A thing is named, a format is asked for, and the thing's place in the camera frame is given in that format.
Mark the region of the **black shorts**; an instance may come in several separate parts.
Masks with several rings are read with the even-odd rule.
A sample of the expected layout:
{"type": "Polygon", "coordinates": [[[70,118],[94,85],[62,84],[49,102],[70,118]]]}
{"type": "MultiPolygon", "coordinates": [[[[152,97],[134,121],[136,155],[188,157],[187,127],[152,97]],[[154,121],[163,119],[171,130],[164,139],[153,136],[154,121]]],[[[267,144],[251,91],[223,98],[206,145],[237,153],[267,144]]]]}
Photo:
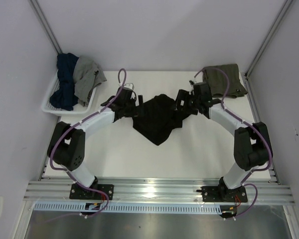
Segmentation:
{"type": "Polygon", "coordinates": [[[190,115],[175,109],[176,102],[165,94],[144,103],[144,115],[133,118],[133,128],[153,144],[164,143],[190,115]]]}

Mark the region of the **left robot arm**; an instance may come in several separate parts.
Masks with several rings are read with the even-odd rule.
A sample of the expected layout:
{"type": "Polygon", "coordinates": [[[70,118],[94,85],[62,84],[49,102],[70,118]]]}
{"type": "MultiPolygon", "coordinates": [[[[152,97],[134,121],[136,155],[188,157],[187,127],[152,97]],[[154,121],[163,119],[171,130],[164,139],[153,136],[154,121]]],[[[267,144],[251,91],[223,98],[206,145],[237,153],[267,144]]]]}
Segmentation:
{"type": "Polygon", "coordinates": [[[116,95],[108,98],[96,112],[79,122],[57,123],[47,150],[50,167],[67,173],[81,187],[80,192],[85,198],[95,198],[100,192],[97,186],[98,179],[84,163],[87,139],[121,118],[143,115],[143,96],[136,95],[133,89],[126,86],[118,88],[116,95]]]}

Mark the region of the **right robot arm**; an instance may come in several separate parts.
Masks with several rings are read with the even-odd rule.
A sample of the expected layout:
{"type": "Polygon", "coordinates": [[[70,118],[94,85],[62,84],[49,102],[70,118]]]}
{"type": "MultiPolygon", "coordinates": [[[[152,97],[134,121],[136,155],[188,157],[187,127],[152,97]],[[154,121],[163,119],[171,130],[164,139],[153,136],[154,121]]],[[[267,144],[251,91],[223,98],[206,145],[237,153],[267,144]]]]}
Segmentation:
{"type": "Polygon", "coordinates": [[[232,202],[237,196],[246,202],[245,181],[254,172],[268,170],[273,161],[267,126],[263,122],[250,123],[231,112],[223,100],[212,98],[207,83],[193,83],[190,92],[179,90],[176,110],[189,115],[202,114],[234,137],[235,162],[217,186],[203,186],[199,190],[203,201],[232,202]]]}

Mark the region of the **olive green shorts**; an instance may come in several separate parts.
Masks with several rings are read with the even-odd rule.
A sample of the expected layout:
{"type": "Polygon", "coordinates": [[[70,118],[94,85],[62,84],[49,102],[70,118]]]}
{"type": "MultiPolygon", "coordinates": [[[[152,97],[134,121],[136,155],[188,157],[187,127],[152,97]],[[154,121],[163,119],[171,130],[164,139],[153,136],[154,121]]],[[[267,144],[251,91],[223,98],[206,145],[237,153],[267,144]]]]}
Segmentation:
{"type": "Polygon", "coordinates": [[[203,70],[203,81],[207,82],[214,98],[227,97],[238,98],[245,96],[248,92],[240,81],[239,67],[236,63],[208,66],[203,70]]]}

